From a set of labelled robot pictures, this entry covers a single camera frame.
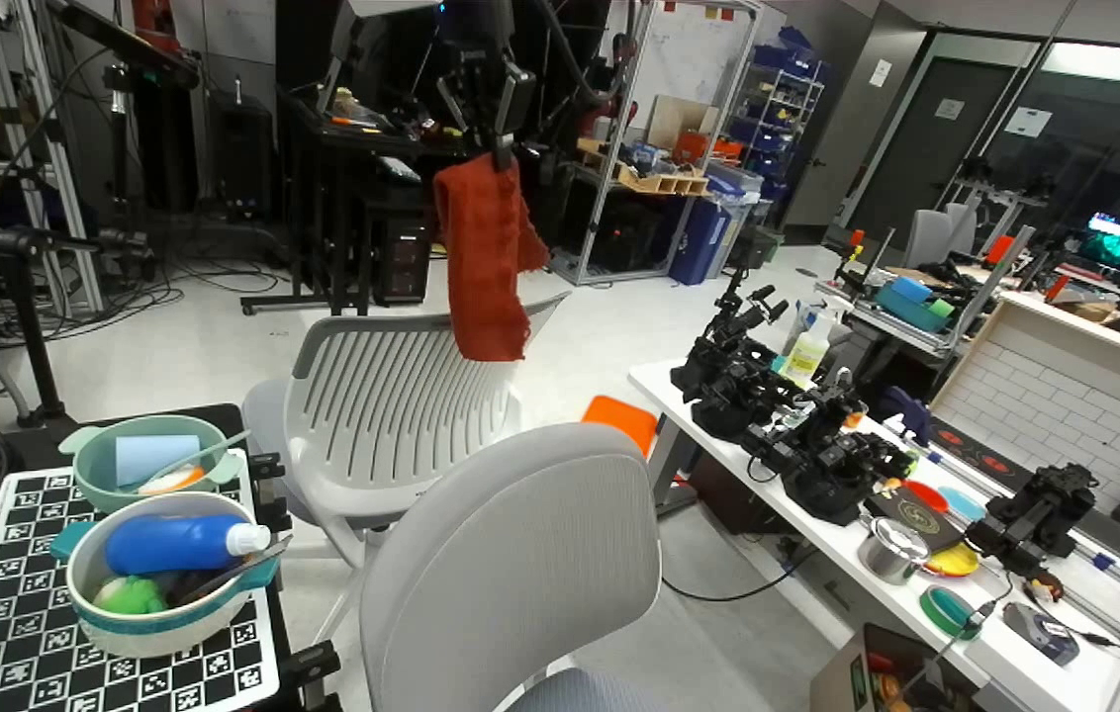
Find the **floor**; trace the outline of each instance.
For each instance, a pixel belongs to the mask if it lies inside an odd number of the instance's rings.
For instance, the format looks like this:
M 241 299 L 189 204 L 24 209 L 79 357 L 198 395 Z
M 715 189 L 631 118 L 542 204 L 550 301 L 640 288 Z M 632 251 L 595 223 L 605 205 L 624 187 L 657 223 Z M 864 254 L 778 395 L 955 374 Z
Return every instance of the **floor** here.
M 818 251 L 778 251 L 768 270 L 749 276 L 749 288 L 772 281 L 778 288 L 776 299 L 806 301 L 814 274 L 832 270 L 836 263 Z M 273 285 L 273 276 L 181 274 L 173 288 L 181 295 L 179 301 L 46 343 L 62 403 L 75 420 L 241 403 L 255 383 L 294 365 L 305 330 L 326 316 L 326 311 L 241 316 L 239 295 L 289 288 Z M 526 349 L 514 383 L 521 423 L 569 423 L 595 391 L 640 400 L 624 374 L 638 365 L 682 365 L 720 295 L 726 281 L 693 288 L 674 281 L 574 288 Z M 793 316 L 756 338 L 776 349 L 786 341 L 786 322 Z M 24 357 L 7 353 L 7 365 L 33 395 Z M 700 512 L 670 520 L 660 539 L 670 577 L 689 590 L 726 595 L 765 583 Z M 284 583 L 284 619 L 297 649 L 318 637 L 347 570 L 327 558 L 318 529 L 301 527 Z M 806 680 L 828 656 L 832 641 L 776 595 L 739 605 L 700 605 L 660 590 L 657 605 L 638 624 L 576 655 L 576 665 L 644 680 L 660 712 L 797 712 L 806 709 Z

